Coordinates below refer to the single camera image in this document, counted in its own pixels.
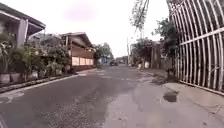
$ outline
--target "road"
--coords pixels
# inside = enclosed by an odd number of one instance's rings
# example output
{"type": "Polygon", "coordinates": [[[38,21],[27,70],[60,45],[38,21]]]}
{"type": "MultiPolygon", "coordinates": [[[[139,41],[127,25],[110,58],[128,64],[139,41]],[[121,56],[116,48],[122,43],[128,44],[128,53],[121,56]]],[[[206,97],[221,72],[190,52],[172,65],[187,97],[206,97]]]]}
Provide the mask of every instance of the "road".
{"type": "Polygon", "coordinates": [[[219,117],[170,90],[154,76],[118,66],[0,95],[4,128],[223,128],[219,117]]]}

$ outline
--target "fence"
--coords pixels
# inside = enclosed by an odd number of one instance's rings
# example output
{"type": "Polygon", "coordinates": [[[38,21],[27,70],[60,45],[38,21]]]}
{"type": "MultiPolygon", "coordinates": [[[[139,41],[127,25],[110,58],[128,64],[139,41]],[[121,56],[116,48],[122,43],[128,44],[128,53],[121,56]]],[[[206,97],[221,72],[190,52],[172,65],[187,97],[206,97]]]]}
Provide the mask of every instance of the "fence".
{"type": "Polygon", "coordinates": [[[167,0],[180,33],[176,57],[181,82],[224,92],[224,0],[167,0]]]}

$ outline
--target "gate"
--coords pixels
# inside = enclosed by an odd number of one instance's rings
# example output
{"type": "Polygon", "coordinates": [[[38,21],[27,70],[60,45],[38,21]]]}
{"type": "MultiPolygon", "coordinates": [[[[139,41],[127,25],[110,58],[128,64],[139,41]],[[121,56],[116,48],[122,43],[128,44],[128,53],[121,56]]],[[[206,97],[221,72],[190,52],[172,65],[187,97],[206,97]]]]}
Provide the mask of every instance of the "gate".
{"type": "Polygon", "coordinates": [[[224,0],[167,0],[180,33],[176,57],[180,82],[224,92],[224,0]]]}

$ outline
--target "overcast sky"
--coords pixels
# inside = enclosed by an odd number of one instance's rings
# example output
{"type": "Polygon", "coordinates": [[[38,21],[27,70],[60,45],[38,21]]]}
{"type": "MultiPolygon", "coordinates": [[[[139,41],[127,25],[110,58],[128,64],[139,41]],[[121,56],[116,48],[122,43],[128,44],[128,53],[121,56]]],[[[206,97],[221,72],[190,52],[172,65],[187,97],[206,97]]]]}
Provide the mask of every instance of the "overcast sky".
{"type": "MultiPolygon", "coordinates": [[[[47,33],[86,32],[94,44],[107,42],[115,57],[127,55],[127,37],[133,36],[129,16],[134,0],[0,0],[46,24],[47,33]]],[[[149,0],[145,36],[168,16],[166,0],[149,0]]]]}

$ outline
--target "street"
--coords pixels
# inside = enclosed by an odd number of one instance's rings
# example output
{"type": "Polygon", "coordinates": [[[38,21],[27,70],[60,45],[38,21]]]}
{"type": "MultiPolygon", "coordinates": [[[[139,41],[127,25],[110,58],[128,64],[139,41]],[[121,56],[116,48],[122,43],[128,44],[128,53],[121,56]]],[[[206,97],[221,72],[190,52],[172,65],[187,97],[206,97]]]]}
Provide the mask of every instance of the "street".
{"type": "Polygon", "coordinates": [[[153,75],[115,66],[0,95],[0,128],[223,128],[186,97],[152,82],[153,75]]]}

